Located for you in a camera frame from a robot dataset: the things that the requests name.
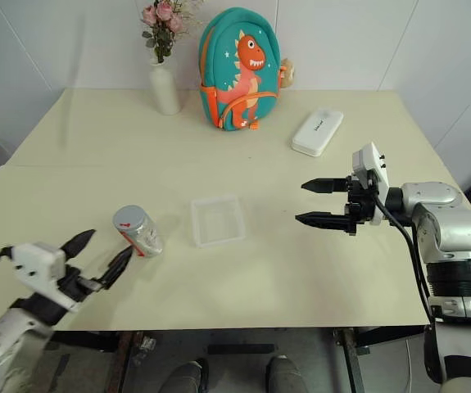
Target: pink flower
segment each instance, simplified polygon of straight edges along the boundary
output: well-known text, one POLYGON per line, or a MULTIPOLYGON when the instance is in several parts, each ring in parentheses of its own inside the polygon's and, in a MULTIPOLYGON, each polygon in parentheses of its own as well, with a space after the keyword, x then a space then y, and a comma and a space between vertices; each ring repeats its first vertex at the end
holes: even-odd
POLYGON ((183 28, 183 18, 173 14, 171 16, 171 19, 166 22, 166 24, 168 25, 171 31, 173 31, 174 33, 178 33, 183 28))
POLYGON ((156 23, 155 7, 149 6, 143 10, 143 22, 148 26, 153 26, 156 23))
POLYGON ((161 20, 170 20, 171 15, 173 14, 173 8, 168 2, 159 2, 159 5, 156 6, 156 15, 161 20))

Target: orange dinosaur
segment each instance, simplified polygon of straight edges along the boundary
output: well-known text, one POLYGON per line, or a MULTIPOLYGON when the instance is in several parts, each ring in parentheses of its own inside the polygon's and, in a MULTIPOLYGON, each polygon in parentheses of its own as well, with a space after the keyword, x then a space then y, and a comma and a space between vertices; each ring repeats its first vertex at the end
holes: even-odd
MULTIPOLYGON (((259 83, 261 79, 253 71, 262 69, 265 66, 266 56, 264 51, 257 45, 256 40, 251 35, 245 35, 241 30, 238 39, 235 40, 239 61, 234 64, 240 69, 241 73, 235 75, 233 86, 228 86, 228 90, 220 90, 217 88, 217 99, 224 103, 229 104, 239 97, 246 96, 247 94, 257 93, 259 91, 259 83)), ((252 122, 255 120, 255 113, 257 111, 257 98, 242 101, 235 105, 232 109, 232 122, 237 128, 242 128, 248 125, 248 120, 252 122), (242 113, 248 109, 248 119, 242 117, 242 113)))

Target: wall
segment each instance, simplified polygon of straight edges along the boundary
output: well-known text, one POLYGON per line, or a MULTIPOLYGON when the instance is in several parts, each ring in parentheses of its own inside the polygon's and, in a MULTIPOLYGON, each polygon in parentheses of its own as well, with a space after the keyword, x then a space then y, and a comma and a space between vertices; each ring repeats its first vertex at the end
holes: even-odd
MULTIPOLYGON (((143 0, 0 0, 0 142, 12 151, 65 86, 146 88, 143 0)), ((248 7, 296 63, 294 88, 395 89, 461 187, 471 184, 471 0, 210 0, 248 7)), ((178 43, 197 86, 199 33, 178 43)))

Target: gray shoe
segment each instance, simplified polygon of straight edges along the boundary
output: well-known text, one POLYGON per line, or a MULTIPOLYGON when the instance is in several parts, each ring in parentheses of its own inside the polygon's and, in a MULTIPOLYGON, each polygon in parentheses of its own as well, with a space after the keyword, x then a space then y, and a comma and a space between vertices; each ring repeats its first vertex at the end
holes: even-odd
POLYGON ((272 358, 266 368, 268 393, 308 393, 297 366, 286 356, 272 358))
POLYGON ((208 366, 204 359, 186 363, 175 369, 159 393, 207 392, 208 366))

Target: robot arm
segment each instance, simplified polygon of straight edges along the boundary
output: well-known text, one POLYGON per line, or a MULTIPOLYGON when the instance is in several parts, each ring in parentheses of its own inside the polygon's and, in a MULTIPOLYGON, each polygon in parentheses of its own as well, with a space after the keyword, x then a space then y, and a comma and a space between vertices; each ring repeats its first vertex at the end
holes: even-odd
POLYGON ((428 273, 427 280, 417 256, 415 276, 430 319, 424 332, 427 373, 442 384, 443 393, 471 391, 471 209, 444 183, 389 188, 383 160, 372 143, 354 154, 351 176, 303 184, 313 192, 347 192, 348 203, 344 215, 312 212, 296 219, 351 235, 357 224, 379 224, 383 216, 402 231, 412 227, 410 254, 420 251, 428 273))
POLYGON ((60 249, 44 243, 11 248, 16 276, 34 294, 18 299, 0 318, 0 392, 26 391, 52 327, 68 312, 78 311, 88 295, 109 289, 128 265, 131 246, 109 263, 100 278, 83 278, 79 269, 67 264, 94 233, 80 233, 60 249))

